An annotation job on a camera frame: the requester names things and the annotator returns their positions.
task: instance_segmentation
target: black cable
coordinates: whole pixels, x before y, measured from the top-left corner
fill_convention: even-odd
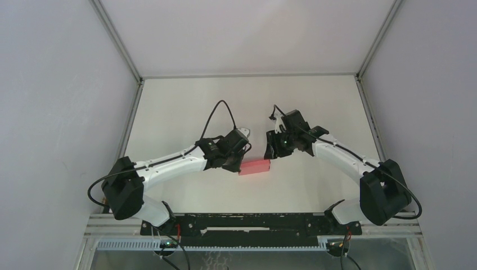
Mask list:
[[[346,243],[346,240],[348,239],[349,231],[346,232],[343,238],[343,245],[341,247],[341,256],[340,256],[340,264],[341,264],[341,270],[344,270],[343,266],[343,256],[344,256],[344,244]]]
[[[123,170],[119,173],[113,173],[113,174],[109,174],[109,175],[106,175],[104,177],[101,177],[100,179],[96,180],[94,183],[91,184],[91,186],[89,186],[88,188],[88,198],[95,204],[99,205],[99,206],[103,206],[103,207],[109,207],[108,205],[106,204],[102,204],[100,203],[99,201],[95,200],[92,196],[91,196],[91,189],[93,189],[93,187],[98,184],[99,182],[103,181],[104,179],[106,178],[109,178],[111,176],[117,176],[118,174],[123,174],[123,173],[130,173],[130,172],[135,172],[137,170],[142,170],[142,169],[146,169],[145,166],[143,167],[139,167],[139,168],[134,168],[134,169],[130,169],[130,170]]]
[[[177,267],[175,264],[173,264],[171,261],[169,261],[166,257],[162,256],[161,258],[163,261],[168,263],[170,266],[174,267],[175,270],[180,270],[179,267]]]
[[[247,145],[249,145],[250,147],[249,147],[247,150],[245,150],[245,153],[244,153],[244,155],[245,155],[245,154],[247,154],[247,152],[248,152],[248,151],[250,151],[250,150],[252,149],[252,145],[251,145],[250,143],[247,143]]]
[[[152,234],[152,238],[153,238],[153,240],[154,240],[154,232],[153,232],[153,230],[152,230],[152,227],[153,227],[153,226],[151,226],[151,234]],[[155,250],[154,250],[154,253],[155,253],[156,255],[158,255],[158,256],[163,256],[162,254],[163,254],[163,251],[165,250],[165,248],[167,248],[167,246],[164,246],[160,251],[155,251]]]
[[[205,127],[204,127],[204,130],[202,131],[202,135],[200,136],[200,139],[203,139],[204,138],[204,135],[205,135],[205,131],[207,130],[207,127],[209,126],[209,122],[210,122],[210,119],[212,118],[212,116],[214,115],[214,112],[215,110],[217,109],[217,107],[220,105],[220,103],[224,103],[225,106],[227,107],[227,110],[228,110],[228,113],[230,114],[230,118],[232,118],[232,122],[233,122],[233,129],[236,129],[237,126],[235,125],[235,119],[233,118],[233,115],[232,115],[232,111],[230,110],[230,108],[228,107],[228,104],[226,103],[225,100],[220,100],[219,102],[217,102],[217,104],[215,104],[214,106],[214,109],[212,110],[212,112],[210,113],[209,115],[209,118],[207,119],[207,122],[205,123]],[[186,156],[188,154],[190,154],[193,150],[195,150],[197,148],[197,145],[194,145],[193,148],[191,148],[190,150],[186,151],[183,155],[177,155],[177,156],[173,156],[173,157],[170,157],[168,159],[164,159],[164,160],[160,160],[158,162],[155,162],[155,163],[152,163],[152,164],[149,164],[147,167],[150,168],[150,167],[154,167],[154,166],[157,166],[159,164],[162,164],[162,163],[166,163],[166,162],[169,162],[169,161],[172,161],[174,159],[178,159],[178,158],[181,158],[183,156]],[[121,171],[119,173],[114,173],[114,174],[110,174],[110,175],[106,175],[98,180],[96,180],[93,184],[91,184],[91,186],[89,186],[88,188],[88,198],[95,204],[99,205],[99,206],[103,206],[103,207],[109,207],[109,205],[106,205],[106,204],[103,204],[97,200],[95,200],[92,196],[91,196],[91,189],[96,185],[98,184],[99,182],[103,181],[104,179],[108,178],[108,177],[111,177],[111,176],[117,176],[118,174],[122,174],[122,173],[129,173],[129,172],[135,172],[137,170],[142,170],[142,169],[146,169],[146,167],[140,167],[140,168],[134,168],[134,169],[131,169],[131,170],[124,170],[124,171]]]
[[[167,236],[168,238],[170,238],[172,241],[174,241],[174,242],[182,249],[182,251],[184,251],[184,255],[186,256],[186,260],[187,260],[187,269],[188,269],[188,270],[191,270],[191,262],[190,262],[190,260],[189,260],[189,255],[187,255],[187,251],[184,249],[184,247],[181,245],[181,243],[179,243],[179,241],[177,241],[177,239],[175,239],[174,237],[172,237],[172,236],[170,236],[170,235],[164,233],[164,232],[161,231],[160,229],[158,229],[158,228],[156,228],[156,227],[154,227],[154,226],[152,226],[152,228],[156,229],[158,233],[160,233],[160,234],[162,234],[162,235]]]
[[[209,126],[210,119],[212,118],[212,115],[214,115],[215,110],[217,109],[217,107],[218,107],[221,103],[224,103],[225,106],[227,107],[228,113],[230,114],[230,118],[232,118],[233,129],[237,129],[237,125],[235,124],[235,120],[233,119],[232,111],[231,111],[230,108],[228,107],[228,104],[226,103],[225,100],[219,100],[219,102],[217,102],[217,104],[215,104],[214,109],[212,110],[212,112],[211,112],[210,115],[209,115],[209,119],[207,119],[207,122],[205,123],[204,131],[202,131],[202,135],[200,136],[200,140],[201,140],[202,138],[204,138],[205,131],[207,130],[207,127]]]
[[[277,106],[277,105],[273,105],[273,111],[275,111],[275,108],[284,116],[284,117],[287,117],[287,115],[282,111],[280,110],[280,108]],[[329,145],[333,145],[333,146],[336,146],[348,153],[350,153],[352,156],[354,156],[355,158],[357,158],[359,161],[363,162],[363,158],[360,157],[358,154],[356,154],[355,152],[351,151],[350,149],[342,146],[342,145],[338,145],[337,143],[333,143],[333,142],[330,142],[326,139],[321,139],[319,137],[316,137],[314,136],[313,134],[310,134],[308,133],[306,130],[304,130],[303,128],[301,128],[300,126],[296,125],[295,126],[299,129],[301,129],[301,131],[305,132],[306,134],[310,135],[311,137],[319,140],[319,141],[322,141],[324,143],[328,143]],[[378,167],[372,165],[371,163],[369,162],[365,162],[366,165],[369,165],[370,167],[372,167],[373,169],[376,169],[378,171],[380,171],[382,174],[388,176],[389,178],[391,178],[394,182],[396,182],[397,184],[399,184],[404,190],[406,190],[407,192],[409,192],[409,194],[411,195],[411,197],[414,199],[414,201],[416,202],[417,204],[417,208],[418,208],[418,212],[416,215],[412,216],[412,217],[400,217],[398,215],[395,215],[393,216],[393,218],[397,218],[397,219],[417,219],[418,217],[420,217],[422,215],[422,205],[421,203],[419,202],[419,200],[417,199],[416,195],[414,195],[414,193],[411,192],[411,190],[409,190],[409,188],[407,188],[403,183],[401,183],[400,181],[398,181],[396,178],[392,177],[390,174],[388,174],[387,172],[379,169]]]
[[[414,195],[414,193],[412,193],[411,190],[409,190],[409,188],[407,188],[403,183],[401,183],[400,181],[398,181],[396,178],[392,177],[391,175],[389,175],[387,172],[381,170],[380,168],[372,165],[371,163],[369,162],[366,162],[366,165],[369,165],[370,167],[380,171],[382,174],[388,176],[389,178],[391,178],[392,180],[394,180],[397,184],[399,184],[403,189],[405,189],[407,192],[409,192],[409,194],[411,195],[411,197],[414,199],[414,201],[416,202],[417,204],[417,214],[416,215],[413,215],[412,217],[400,217],[398,215],[395,215],[393,216],[393,218],[397,218],[397,219],[416,219],[418,217],[420,217],[422,215],[422,205],[421,205],[421,202],[419,202],[419,200],[416,198],[416,195]]]
[[[223,139],[224,137],[222,135],[219,135],[217,137],[210,138],[212,141]]]
[[[361,270],[361,267],[359,267],[359,264],[358,264],[353,258],[351,258],[350,255],[346,255],[346,257],[348,257],[348,259],[349,259],[350,261],[352,261],[352,262],[354,263],[354,265],[355,265],[356,267],[358,267],[359,270]]]
[[[209,115],[209,118],[207,118],[207,122],[205,123],[205,127],[204,127],[204,130],[202,131],[202,135],[200,136],[199,141],[204,138],[205,131],[207,131],[207,127],[209,126],[209,122],[210,122],[212,116],[214,115],[215,110],[217,109],[217,107],[218,107],[221,103],[224,103],[225,106],[227,107],[228,113],[230,114],[230,118],[232,118],[233,129],[236,129],[236,128],[237,128],[237,126],[235,125],[235,120],[234,120],[233,115],[232,115],[232,111],[231,111],[230,108],[228,107],[228,104],[226,103],[225,100],[220,100],[219,102],[217,102],[217,104],[215,104],[214,109],[212,110],[212,112],[211,112],[210,115]],[[157,166],[157,165],[159,165],[159,164],[166,163],[166,162],[172,161],[172,160],[174,160],[174,159],[181,158],[181,157],[183,157],[183,156],[187,156],[188,154],[190,154],[190,153],[191,153],[193,150],[195,150],[196,148],[197,148],[197,146],[194,145],[193,148],[191,148],[190,150],[188,150],[187,152],[185,152],[183,155],[177,155],[177,156],[173,156],[173,157],[170,157],[170,158],[168,158],[168,159],[165,159],[165,160],[160,160],[160,161],[158,161],[158,162],[156,162],[156,163],[150,164],[148,167],[154,167],[154,166]]]

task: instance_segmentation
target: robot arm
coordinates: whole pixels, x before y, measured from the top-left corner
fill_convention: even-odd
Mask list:
[[[164,224],[172,215],[169,206],[145,192],[158,183],[210,168],[238,172],[248,151],[249,134],[248,129],[239,128],[225,137],[202,138],[185,150],[158,159],[137,163],[127,156],[119,159],[101,186],[115,219],[136,217],[154,226]]]
[[[267,132],[265,159],[289,156],[298,149],[328,161],[359,185],[359,198],[341,200],[325,211],[338,223],[368,219],[383,225],[411,203],[411,195],[390,178],[406,185],[396,162],[380,163],[355,154],[324,128],[310,128],[298,110],[274,112],[270,119],[275,121],[275,130]]]

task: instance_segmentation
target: white wall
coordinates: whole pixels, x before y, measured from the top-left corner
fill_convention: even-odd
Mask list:
[[[148,160],[190,146],[199,139],[219,100],[227,101],[238,127],[250,129],[253,148],[245,161],[263,159],[265,134],[275,128],[268,119],[273,104],[286,113],[300,110],[311,127],[320,125],[356,152],[377,158],[356,81],[350,75],[148,79],[126,155]],[[205,136],[225,136],[231,129],[230,116],[221,105]],[[323,212],[341,199],[359,196],[358,185],[322,159],[296,150],[271,162],[266,173],[239,176],[211,169],[185,174],[159,183],[147,195],[166,201],[176,213]]]
[[[0,268],[71,269],[136,83],[87,0],[2,1],[0,37]]]
[[[356,73],[393,0],[103,0],[144,77]]]
[[[477,224],[477,2],[407,1],[364,78],[385,150],[421,200],[437,269],[470,269]]]

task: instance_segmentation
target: metal frame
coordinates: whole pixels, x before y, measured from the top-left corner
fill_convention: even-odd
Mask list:
[[[141,100],[142,88],[144,87],[144,80],[142,80],[136,90],[136,95],[134,96],[133,104],[131,106],[131,111],[128,115],[128,121],[124,128],[123,135],[121,137],[121,143],[118,149],[118,154],[116,159],[122,158],[126,153],[126,147],[128,146],[129,137],[131,136],[131,130],[133,128],[134,119],[136,118],[137,108],[139,107],[139,101]]]
[[[133,60],[131,59],[129,52],[126,49],[126,46],[121,40],[121,37],[119,37],[118,31],[116,30],[113,22],[109,18],[109,15],[107,14],[101,0],[89,0],[89,2],[93,6],[94,11],[98,15],[98,18],[101,20],[101,23],[103,23],[103,26],[105,27],[109,37],[114,43],[114,46],[118,50],[119,54],[121,54],[121,57],[124,59],[126,64],[128,65],[128,68],[133,74],[134,78],[136,79],[138,83],[140,83],[142,80],[141,76],[139,75],[139,72],[137,71],[137,68],[134,65]]]
[[[412,216],[414,213],[401,213]],[[142,221],[136,218],[115,220],[112,214],[92,214],[83,236],[82,250],[76,268],[90,269],[96,250],[145,251],[160,250],[161,242],[168,237],[141,236]],[[363,235],[354,235],[354,239],[407,239],[411,257],[417,270],[434,270],[429,259],[419,223],[416,220],[391,219],[386,226],[376,226],[371,222],[361,223]],[[318,236],[316,246],[290,247],[197,247],[185,246],[187,251],[326,251],[328,241],[342,239],[342,235]]]
[[[99,19],[103,23],[108,35],[115,44],[116,49],[121,54],[125,63],[128,65],[132,75],[138,82],[137,93],[134,97],[132,108],[128,117],[127,124],[124,129],[123,139],[118,149],[118,158],[123,156],[127,146],[129,136],[131,134],[132,125],[135,119],[138,104],[141,98],[144,79],[152,78],[211,78],[211,77],[277,77],[277,76],[318,76],[318,75],[354,75],[357,88],[363,103],[363,107],[370,125],[371,133],[375,141],[376,149],[381,160],[386,159],[386,153],[381,143],[380,132],[375,122],[372,107],[368,101],[366,91],[362,85],[362,78],[366,72],[374,54],[380,43],[385,37],[392,21],[394,20],[398,10],[402,6],[404,0],[395,0],[384,20],[373,44],[368,51],[358,73],[299,73],[299,74],[230,74],[230,75],[194,75],[194,76],[151,76],[142,78],[134,65],[123,41],[121,40],[113,22],[107,14],[101,0],[89,0],[97,13]],[[414,215],[413,213],[404,213],[404,215]],[[112,214],[92,214],[90,216],[87,228],[85,230],[80,252],[76,258],[75,268],[81,270],[90,269],[96,250],[152,250],[158,249],[160,241],[167,241],[167,237],[153,238],[151,236],[141,236],[141,223],[139,219],[131,218],[126,220],[115,220]],[[416,220],[391,219],[385,226],[375,226],[370,222],[362,222],[363,235],[353,236],[355,239],[382,239],[382,238],[405,238],[411,251],[412,260],[415,268],[434,270],[429,252],[425,245],[419,223]],[[305,250],[326,250],[328,240],[341,239],[342,235],[336,236],[318,236],[317,246],[313,247],[280,247],[280,248],[253,248],[246,247],[229,248],[227,251],[305,251]],[[216,251],[224,250],[216,247],[185,247],[189,251]]]
[[[398,13],[403,2],[404,0],[394,0],[391,6],[391,9],[389,10],[388,14],[386,15],[386,18],[384,19],[384,22],[381,25],[381,28],[377,32],[376,38],[374,39],[370,50],[366,54],[366,57],[364,58],[364,61],[361,64],[361,67],[359,67],[358,73],[356,74],[358,79],[363,78],[363,75],[366,72],[366,69],[368,68],[374,54],[376,53],[377,48],[383,41],[386,33],[388,32],[389,26],[391,26],[391,23],[396,17],[396,14]]]

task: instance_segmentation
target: black mounting bracket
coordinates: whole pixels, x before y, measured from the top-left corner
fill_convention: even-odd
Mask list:
[[[348,231],[353,235],[362,234],[359,222],[336,224],[324,213],[176,213],[174,226],[160,226],[158,229],[175,236],[177,225],[184,246],[316,246],[317,236],[341,236]],[[143,221],[141,235],[150,236],[151,232],[157,233],[149,222]]]

